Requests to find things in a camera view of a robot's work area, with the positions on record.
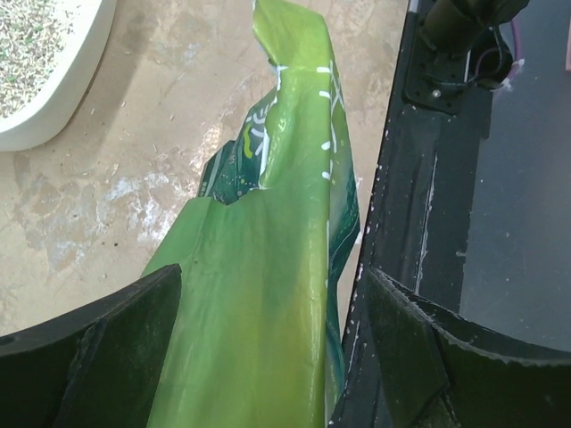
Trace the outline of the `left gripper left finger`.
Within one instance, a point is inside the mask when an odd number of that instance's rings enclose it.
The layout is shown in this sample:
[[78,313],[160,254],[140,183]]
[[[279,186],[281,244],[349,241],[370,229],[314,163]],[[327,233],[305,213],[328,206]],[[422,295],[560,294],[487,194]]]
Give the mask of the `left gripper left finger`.
[[3,427],[144,427],[181,296],[162,267],[1,338]]

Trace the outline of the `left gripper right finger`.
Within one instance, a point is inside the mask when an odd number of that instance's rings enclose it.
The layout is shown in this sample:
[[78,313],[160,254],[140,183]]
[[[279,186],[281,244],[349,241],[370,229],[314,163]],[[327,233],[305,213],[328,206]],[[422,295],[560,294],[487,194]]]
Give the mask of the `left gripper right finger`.
[[331,426],[569,426],[567,352],[470,322],[375,268],[353,298]]

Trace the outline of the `green litter bag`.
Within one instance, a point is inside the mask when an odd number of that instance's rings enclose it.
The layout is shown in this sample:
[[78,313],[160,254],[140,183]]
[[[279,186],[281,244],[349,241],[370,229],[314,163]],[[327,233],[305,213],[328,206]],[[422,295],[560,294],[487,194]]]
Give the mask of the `green litter bag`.
[[182,270],[152,427],[324,427],[343,391],[337,284],[360,214],[334,50],[316,12],[252,12],[277,83],[146,266]]

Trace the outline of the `white litter box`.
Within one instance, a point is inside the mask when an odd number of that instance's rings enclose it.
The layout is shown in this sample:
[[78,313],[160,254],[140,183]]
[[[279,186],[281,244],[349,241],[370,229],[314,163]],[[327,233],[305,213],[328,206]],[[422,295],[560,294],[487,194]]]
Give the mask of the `white litter box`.
[[48,142],[70,121],[111,33],[114,1],[1,3],[1,149]]

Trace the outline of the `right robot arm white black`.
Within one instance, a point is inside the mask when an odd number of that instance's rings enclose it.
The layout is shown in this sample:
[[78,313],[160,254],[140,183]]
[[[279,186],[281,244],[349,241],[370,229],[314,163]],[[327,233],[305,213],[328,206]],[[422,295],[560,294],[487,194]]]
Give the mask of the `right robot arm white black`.
[[424,18],[420,34],[437,53],[467,52],[488,28],[511,21],[529,0],[437,0]]

